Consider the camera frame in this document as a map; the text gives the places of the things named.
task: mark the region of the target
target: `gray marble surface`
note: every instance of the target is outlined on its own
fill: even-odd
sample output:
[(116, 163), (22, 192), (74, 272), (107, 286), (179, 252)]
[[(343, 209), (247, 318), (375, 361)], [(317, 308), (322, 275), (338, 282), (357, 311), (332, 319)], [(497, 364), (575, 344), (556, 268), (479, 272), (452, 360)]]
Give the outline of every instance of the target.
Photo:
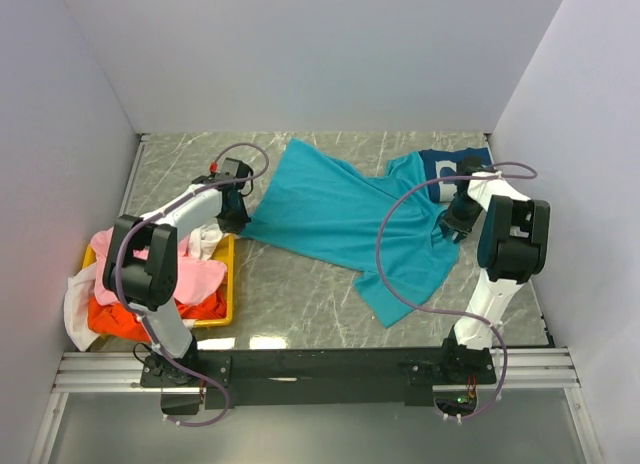
[[(264, 195), (279, 159), (292, 137), (351, 162), (368, 176), (384, 173), (388, 160), (422, 149), (459, 150), (485, 146), (481, 133), (316, 132), (316, 133), (202, 133), (144, 136), (141, 160), (126, 203), (126, 212), (153, 210), (183, 192), (190, 181), (207, 172), (210, 161), (228, 144), (250, 141), (266, 149), (271, 166), (255, 183), (247, 199), (249, 211)], [(255, 170), (262, 161), (247, 148), (232, 151)], [(463, 242), (458, 263), (430, 306), (464, 310), (473, 293), (479, 269), (476, 232)], [(235, 316), (232, 325), (196, 331), (211, 345), (248, 348), (341, 348), (438, 346), (455, 318), (412, 312), (385, 329), (353, 288), (359, 273), (309, 259), (267, 244), (240, 239), (237, 243)], [(547, 345), (544, 321), (527, 284), (504, 316), (509, 345)], [(127, 350), (130, 341), (99, 340), (94, 350)]]

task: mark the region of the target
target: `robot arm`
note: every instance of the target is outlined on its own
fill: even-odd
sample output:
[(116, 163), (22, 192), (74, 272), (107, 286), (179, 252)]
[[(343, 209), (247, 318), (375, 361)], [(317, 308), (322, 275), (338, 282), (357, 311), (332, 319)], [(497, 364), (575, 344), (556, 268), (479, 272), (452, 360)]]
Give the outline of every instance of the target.
[[(173, 299), (178, 279), (178, 242), (212, 218), (218, 219), (222, 231), (236, 234), (250, 221), (240, 193), (244, 183), (227, 184), (198, 194), (195, 191), (208, 184), (252, 174), (253, 170), (248, 165), (227, 158), (219, 170), (215, 163), (212, 164), (210, 175), (195, 179), (173, 201), (141, 217), (120, 216), (114, 224), (103, 274), (105, 288), (112, 291), (115, 291), (116, 257), (124, 236), (142, 219), (158, 212), (163, 214), (156, 222), (140, 229), (129, 243), (122, 266), (122, 285), (131, 309), (144, 318), (165, 351), (175, 359), (183, 359), (187, 367), (197, 367), (197, 349), (195, 339), (183, 325)], [(186, 194), (193, 197), (170, 213), (164, 212)], [(145, 248), (149, 249), (146, 260), (134, 255), (134, 251)]]
[[(457, 171), (476, 177), (498, 174), (486, 172), (475, 158), (462, 161)], [(519, 193), (500, 177), (456, 185), (458, 192), (441, 227), (445, 235), (459, 241), (471, 231), (481, 210), (486, 212), (478, 244), (480, 276), (466, 312), (496, 326), (513, 296), (544, 267), (550, 207)], [(458, 346), (469, 350), (492, 346), (489, 327), (470, 317), (458, 320), (453, 335)]]

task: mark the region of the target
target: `pile of clothes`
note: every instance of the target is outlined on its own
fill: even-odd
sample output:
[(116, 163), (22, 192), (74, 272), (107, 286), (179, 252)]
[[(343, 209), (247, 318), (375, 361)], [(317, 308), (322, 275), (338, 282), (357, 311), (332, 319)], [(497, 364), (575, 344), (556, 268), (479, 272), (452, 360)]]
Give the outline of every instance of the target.
[[(149, 342), (149, 336), (135, 316), (105, 289), (102, 274), (113, 229), (98, 232), (90, 246), (96, 262), (68, 281), (64, 300), (64, 321), (69, 337), (81, 351), (101, 335)], [(195, 229), (178, 244), (178, 282), (174, 298), (184, 324), (192, 328), (196, 320), (222, 319), (227, 302), (221, 284), (227, 266), (211, 259), (224, 237), (217, 224)], [(147, 251), (137, 257), (145, 258)]]

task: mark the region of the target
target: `teal t-shirt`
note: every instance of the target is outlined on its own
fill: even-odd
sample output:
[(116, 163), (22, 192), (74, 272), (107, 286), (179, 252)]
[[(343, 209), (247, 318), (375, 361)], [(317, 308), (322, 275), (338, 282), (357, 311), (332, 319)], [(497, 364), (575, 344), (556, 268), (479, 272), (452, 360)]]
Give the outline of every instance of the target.
[[(418, 152), (389, 161), (383, 177), (365, 177), (348, 162), (292, 139), (242, 235), (361, 271), (356, 290), (389, 327), (412, 309), (378, 275), (376, 236), (395, 201), (425, 179)], [(396, 210), (383, 235), (385, 273), (417, 304), (442, 285), (458, 257), (458, 245), (444, 239), (438, 226), (442, 211), (422, 189)]]

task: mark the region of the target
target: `pink cloth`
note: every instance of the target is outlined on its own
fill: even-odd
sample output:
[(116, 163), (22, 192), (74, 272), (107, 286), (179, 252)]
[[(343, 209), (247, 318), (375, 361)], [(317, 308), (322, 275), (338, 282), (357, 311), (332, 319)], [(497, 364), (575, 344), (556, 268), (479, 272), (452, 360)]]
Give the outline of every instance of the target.
[[(91, 247), (96, 253), (96, 285), (94, 293), (96, 300), (102, 306), (118, 302), (116, 295), (102, 285), (102, 274), (107, 261), (109, 243), (113, 228), (100, 231), (91, 238)], [(202, 261), (187, 256), (189, 237), (178, 243), (178, 283), (173, 297), (187, 306), (197, 306), (211, 294), (216, 292), (227, 273), (227, 266), (223, 262)], [(136, 252), (136, 257), (146, 258), (147, 251)]]

